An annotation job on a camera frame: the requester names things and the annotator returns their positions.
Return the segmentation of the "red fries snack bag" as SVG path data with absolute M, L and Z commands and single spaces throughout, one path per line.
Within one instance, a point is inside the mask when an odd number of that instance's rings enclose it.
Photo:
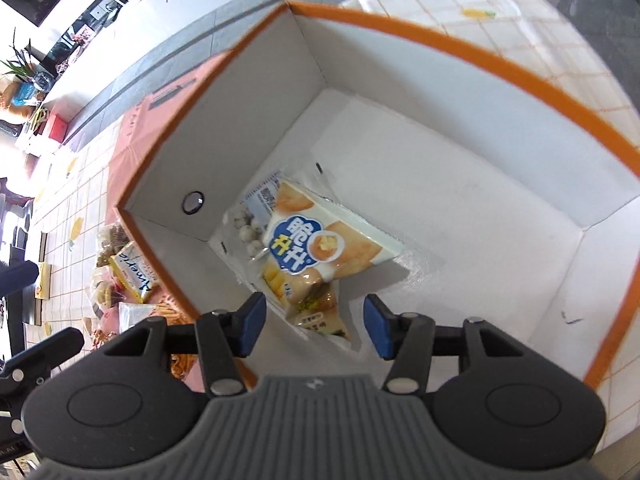
M 164 343 L 170 371 L 172 376 L 185 382 L 198 360 L 192 318 L 181 310 L 177 300 L 168 292 L 163 292 L 157 297 L 151 316 L 166 321 L 168 333 Z

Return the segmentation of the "clear bag brown twists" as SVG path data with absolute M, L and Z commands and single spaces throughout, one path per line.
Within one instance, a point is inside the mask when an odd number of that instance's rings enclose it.
M 116 255 L 129 242 L 130 239 L 124 228 L 118 223 L 110 223 L 99 229 L 98 239 L 101 251 L 96 259 L 96 266 L 107 266 L 111 256 Z

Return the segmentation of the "yellow white America snack bag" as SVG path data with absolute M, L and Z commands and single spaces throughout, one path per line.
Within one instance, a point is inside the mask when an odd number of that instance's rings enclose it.
M 135 242 L 129 242 L 110 257 L 116 278 L 138 304 L 145 304 L 158 284 L 157 276 Z

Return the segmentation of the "white blue cracker bag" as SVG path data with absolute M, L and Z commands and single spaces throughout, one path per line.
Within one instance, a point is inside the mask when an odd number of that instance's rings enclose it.
M 404 244 L 348 208 L 280 181 L 262 242 L 262 279 L 285 309 L 305 310 L 315 289 L 400 255 Z

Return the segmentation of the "tan small snack packet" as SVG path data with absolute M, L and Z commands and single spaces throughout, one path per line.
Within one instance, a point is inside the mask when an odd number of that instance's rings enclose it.
M 292 304 L 286 315 L 288 322 L 304 330 L 350 341 L 348 328 L 340 315 L 337 286 L 324 283 L 314 286 L 298 304 Z

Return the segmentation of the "clear bag round cookies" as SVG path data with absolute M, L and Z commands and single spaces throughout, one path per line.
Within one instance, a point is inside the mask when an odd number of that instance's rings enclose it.
M 100 266 L 94 270 L 91 278 L 90 297 L 91 301 L 103 312 L 116 307 L 125 299 L 124 289 L 109 266 Z

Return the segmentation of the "orange cardboard box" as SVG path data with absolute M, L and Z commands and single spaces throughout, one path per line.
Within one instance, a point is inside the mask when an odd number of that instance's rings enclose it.
M 596 386 L 639 296 L 639 151 L 564 91 L 387 16 L 291 2 L 196 78 L 117 204 L 190 315 L 256 287 L 221 237 L 275 171 L 404 244 L 344 278 L 355 347 L 272 314 L 259 375 L 384 374 L 363 298 L 442 324 L 484 318 Z

